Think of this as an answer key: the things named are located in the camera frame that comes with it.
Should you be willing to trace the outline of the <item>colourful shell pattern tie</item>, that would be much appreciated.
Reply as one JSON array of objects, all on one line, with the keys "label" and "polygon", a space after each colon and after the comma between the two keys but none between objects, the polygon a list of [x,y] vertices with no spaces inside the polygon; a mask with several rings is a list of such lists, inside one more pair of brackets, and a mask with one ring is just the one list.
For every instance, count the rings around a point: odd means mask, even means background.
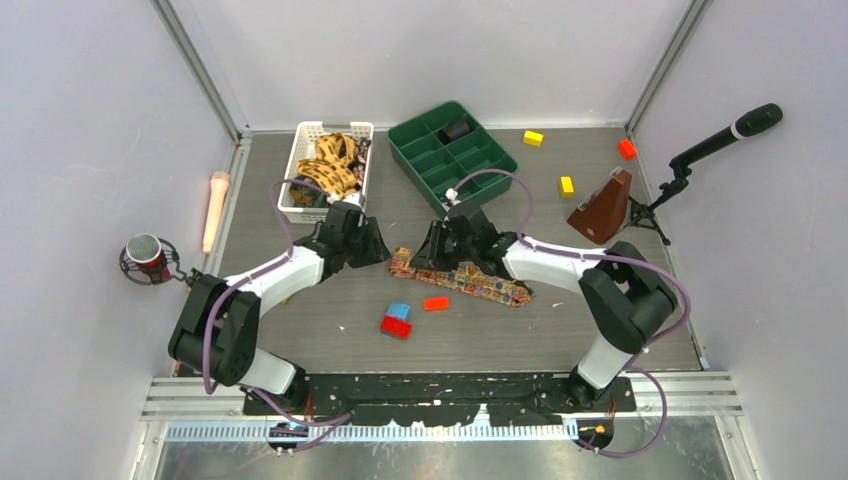
[{"label": "colourful shell pattern tie", "polygon": [[412,267],[411,259],[410,249],[396,248],[388,266],[389,273],[511,307],[522,307],[535,298],[534,291],[525,283],[484,274],[474,265],[460,265],[451,271],[436,271]]}]

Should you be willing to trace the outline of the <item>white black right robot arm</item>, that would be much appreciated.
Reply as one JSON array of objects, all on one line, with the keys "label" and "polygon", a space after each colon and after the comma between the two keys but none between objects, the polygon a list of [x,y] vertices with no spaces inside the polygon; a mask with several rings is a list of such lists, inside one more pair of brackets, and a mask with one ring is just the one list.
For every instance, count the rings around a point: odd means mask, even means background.
[{"label": "white black right robot arm", "polygon": [[596,410],[610,398],[612,381],[678,305],[656,268],[630,243],[573,249],[540,242],[498,230],[471,203],[450,208],[432,223],[410,265],[448,272],[463,262],[489,276],[541,282],[584,298],[599,333],[564,385],[567,397],[584,410]]}]

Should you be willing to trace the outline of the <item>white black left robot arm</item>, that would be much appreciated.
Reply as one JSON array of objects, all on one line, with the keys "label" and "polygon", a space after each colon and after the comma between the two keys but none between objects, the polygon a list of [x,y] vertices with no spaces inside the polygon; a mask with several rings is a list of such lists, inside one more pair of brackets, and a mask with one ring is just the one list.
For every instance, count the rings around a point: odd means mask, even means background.
[{"label": "white black left robot arm", "polygon": [[201,375],[206,393],[240,385],[268,393],[280,412],[298,412],[307,398],[301,368],[259,348],[262,317],[283,300],[328,280],[344,267],[391,257],[378,221],[358,205],[333,205],[313,231],[279,256],[242,274],[195,277],[168,344],[169,355]]}]

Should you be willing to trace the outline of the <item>small orange lego brick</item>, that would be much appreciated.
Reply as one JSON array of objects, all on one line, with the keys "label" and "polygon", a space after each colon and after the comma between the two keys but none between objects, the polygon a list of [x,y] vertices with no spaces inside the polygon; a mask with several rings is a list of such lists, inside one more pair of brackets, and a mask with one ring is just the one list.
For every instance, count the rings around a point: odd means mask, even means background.
[{"label": "small orange lego brick", "polygon": [[428,312],[442,311],[450,307],[450,300],[448,297],[426,298],[423,300],[422,306],[423,309]]}]

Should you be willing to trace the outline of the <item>blue lego brick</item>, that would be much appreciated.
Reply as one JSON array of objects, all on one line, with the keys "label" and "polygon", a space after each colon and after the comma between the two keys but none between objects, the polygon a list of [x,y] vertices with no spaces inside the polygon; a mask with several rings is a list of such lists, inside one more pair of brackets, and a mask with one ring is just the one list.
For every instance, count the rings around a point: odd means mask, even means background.
[{"label": "blue lego brick", "polygon": [[387,310],[386,315],[404,322],[407,322],[410,314],[410,306],[404,303],[391,303]]}]

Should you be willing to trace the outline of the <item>red lego brick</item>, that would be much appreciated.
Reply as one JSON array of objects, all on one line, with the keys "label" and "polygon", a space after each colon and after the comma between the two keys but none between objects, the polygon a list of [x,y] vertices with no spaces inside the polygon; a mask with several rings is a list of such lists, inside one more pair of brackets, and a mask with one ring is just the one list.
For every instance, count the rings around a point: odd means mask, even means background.
[{"label": "red lego brick", "polygon": [[406,340],[412,330],[412,325],[405,320],[386,315],[380,323],[380,332],[393,338]]}]

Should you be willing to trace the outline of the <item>dark floral rose tie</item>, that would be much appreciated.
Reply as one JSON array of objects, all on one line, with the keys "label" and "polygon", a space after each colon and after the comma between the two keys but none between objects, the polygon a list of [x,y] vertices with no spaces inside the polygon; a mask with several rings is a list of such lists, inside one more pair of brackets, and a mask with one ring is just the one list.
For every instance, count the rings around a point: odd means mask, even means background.
[{"label": "dark floral rose tie", "polygon": [[354,177],[357,180],[357,190],[361,190],[364,186],[367,157],[370,151],[371,144],[372,141],[368,138],[361,138],[356,141],[354,160],[349,165],[349,169],[354,174]]}]

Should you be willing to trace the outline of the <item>yellow beetle pattern tie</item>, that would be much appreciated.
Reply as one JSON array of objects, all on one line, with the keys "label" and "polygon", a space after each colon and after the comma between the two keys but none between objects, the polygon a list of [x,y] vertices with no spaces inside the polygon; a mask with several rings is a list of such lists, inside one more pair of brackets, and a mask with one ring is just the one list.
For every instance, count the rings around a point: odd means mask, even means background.
[{"label": "yellow beetle pattern tie", "polygon": [[357,180],[349,169],[354,160],[354,139],[335,132],[318,137],[313,146],[314,156],[297,162],[298,174],[313,178],[328,194],[345,196],[358,192]]}]

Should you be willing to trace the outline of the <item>brown green leaf tie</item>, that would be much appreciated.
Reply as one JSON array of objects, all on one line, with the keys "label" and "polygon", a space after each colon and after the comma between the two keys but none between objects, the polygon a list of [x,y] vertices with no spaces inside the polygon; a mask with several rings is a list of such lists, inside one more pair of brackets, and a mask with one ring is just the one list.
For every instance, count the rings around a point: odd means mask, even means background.
[{"label": "brown green leaf tie", "polygon": [[325,208],[326,196],[321,193],[319,184],[308,176],[298,175],[296,182],[289,186],[292,205],[297,208]]}]

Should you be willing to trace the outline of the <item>green compartment tray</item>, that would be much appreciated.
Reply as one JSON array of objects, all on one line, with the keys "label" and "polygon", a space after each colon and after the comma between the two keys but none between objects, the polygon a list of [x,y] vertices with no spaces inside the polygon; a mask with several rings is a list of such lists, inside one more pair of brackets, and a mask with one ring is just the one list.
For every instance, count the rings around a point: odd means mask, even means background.
[{"label": "green compartment tray", "polygon": [[[472,131],[443,145],[437,131],[457,120],[467,120]],[[393,159],[438,216],[447,211],[445,191],[468,175],[482,172],[457,189],[459,199],[484,204],[507,192],[512,184],[511,177],[491,174],[491,169],[518,171],[513,156],[455,100],[391,127],[388,140]]]}]

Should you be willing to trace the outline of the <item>rolled dark striped tie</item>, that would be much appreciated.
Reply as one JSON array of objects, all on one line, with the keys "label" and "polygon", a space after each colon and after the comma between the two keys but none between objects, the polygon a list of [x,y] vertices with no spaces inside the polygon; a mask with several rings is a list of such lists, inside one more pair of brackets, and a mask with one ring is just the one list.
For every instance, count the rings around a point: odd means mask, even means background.
[{"label": "rolled dark striped tie", "polygon": [[467,120],[454,121],[437,131],[437,138],[443,145],[448,145],[472,131]]}]

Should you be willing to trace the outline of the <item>white perforated plastic basket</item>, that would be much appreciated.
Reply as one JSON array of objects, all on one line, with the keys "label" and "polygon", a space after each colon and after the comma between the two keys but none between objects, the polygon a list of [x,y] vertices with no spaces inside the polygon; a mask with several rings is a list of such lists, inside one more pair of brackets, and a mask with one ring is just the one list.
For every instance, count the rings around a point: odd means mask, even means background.
[{"label": "white perforated plastic basket", "polygon": [[293,224],[326,217],[334,200],[366,205],[372,167],[374,125],[330,125],[304,121],[297,126],[277,208]]}]

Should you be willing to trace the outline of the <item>yellow block upright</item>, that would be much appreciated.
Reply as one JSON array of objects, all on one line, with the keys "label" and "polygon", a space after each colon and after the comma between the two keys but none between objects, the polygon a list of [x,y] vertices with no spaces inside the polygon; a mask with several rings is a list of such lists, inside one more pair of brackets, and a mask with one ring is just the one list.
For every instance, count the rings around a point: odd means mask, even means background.
[{"label": "yellow block upright", "polygon": [[559,191],[562,198],[571,198],[575,194],[573,180],[570,176],[560,177]]}]

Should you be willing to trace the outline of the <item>yellow block near tray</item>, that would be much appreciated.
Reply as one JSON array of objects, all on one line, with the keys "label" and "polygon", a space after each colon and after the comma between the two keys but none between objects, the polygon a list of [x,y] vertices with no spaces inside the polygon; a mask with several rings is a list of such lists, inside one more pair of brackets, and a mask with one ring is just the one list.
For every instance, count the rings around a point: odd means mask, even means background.
[{"label": "yellow block near tray", "polygon": [[522,140],[527,145],[540,147],[544,141],[544,135],[536,131],[526,130],[523,134]]}]

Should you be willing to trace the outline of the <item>brown wooden metronome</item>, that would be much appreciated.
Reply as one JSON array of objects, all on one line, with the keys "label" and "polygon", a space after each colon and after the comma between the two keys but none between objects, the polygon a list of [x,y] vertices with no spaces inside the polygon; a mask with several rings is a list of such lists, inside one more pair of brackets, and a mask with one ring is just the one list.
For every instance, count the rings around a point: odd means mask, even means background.
[{"label": "brown wooden metronome", "polygon": [[607,242],[624,223],[631,184],[632,174],[617,167],[603,186],[575,208],[567,223],[597,245]]}]

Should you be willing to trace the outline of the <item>black microphone tripod stand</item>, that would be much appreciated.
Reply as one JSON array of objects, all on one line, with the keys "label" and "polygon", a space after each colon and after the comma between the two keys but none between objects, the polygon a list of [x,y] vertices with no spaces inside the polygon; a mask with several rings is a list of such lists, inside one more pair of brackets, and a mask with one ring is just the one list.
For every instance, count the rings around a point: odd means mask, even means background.
[{"label": "black microphone tripod stand", "polygon": [[652,230],[657,233],[664,246],[670,246],[672,244],[658,223],[656,210],[680,194],[689,185],[688,177],[691,175],[692,170],[686,162],[679,160],[672,160],[669,166],[673,171],[674,178],[670,182],[660,185],[661,194],[656,200],[650,204],[645,204],[637,201],[632,196],[628,197],[630,206],[629,217],[627,222],[620,227],[620,231],[629,227]]}]

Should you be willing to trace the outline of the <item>orange red block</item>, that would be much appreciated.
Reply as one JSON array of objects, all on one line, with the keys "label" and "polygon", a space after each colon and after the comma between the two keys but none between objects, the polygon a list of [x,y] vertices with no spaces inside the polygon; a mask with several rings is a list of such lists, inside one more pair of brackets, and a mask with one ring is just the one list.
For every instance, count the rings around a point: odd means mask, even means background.
[{"label": "orange red block", "polygon": [[620,140],[617,144],[617,150],[621,157],[625,160],[632,160],[638,154],[635,145],[629,139]]}]

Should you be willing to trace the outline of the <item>red silver studio microphone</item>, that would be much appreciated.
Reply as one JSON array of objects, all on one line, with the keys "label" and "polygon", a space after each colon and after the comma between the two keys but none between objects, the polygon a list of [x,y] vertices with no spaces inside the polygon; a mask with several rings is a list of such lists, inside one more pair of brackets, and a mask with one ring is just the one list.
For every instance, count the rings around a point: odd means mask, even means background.
[{"label": "red silver studio microphone", "polygon": [[191,288],[201,272],[196,268],[184,270],[181,259],[178,250],[168,240],[140,233],[123,247],[118,265],[122,274],[137,285],[156,286],[178,281]]}]

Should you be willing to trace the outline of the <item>black handheld microphone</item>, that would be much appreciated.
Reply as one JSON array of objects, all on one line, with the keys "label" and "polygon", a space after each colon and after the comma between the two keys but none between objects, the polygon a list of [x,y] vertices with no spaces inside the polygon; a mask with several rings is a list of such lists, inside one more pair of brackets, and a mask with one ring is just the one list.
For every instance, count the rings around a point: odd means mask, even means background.
[{"label": "black handheld microphone", "polygon": [[691,174],[691,165],[737,141],[759,135],[783,120],[783,110],[775,103],[767,103],[750,110],[728,127],[713,134],[691,148],[675,156],[669,167],[676,178]]}]

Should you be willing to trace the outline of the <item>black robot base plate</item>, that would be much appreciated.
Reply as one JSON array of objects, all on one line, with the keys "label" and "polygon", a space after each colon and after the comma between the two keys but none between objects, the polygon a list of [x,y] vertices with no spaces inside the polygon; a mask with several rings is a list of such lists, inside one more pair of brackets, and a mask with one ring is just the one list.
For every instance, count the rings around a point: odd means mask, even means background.
[{"label": "black robot base plate", "polygon": [[354,426],[466,426],[481,415],[496,427],[545,426],[567,414],[606,417],[636,409],[625,377],[596,392],[550,372],[299,374],[282,394],[241,390],[248,416],[284,411]]}]

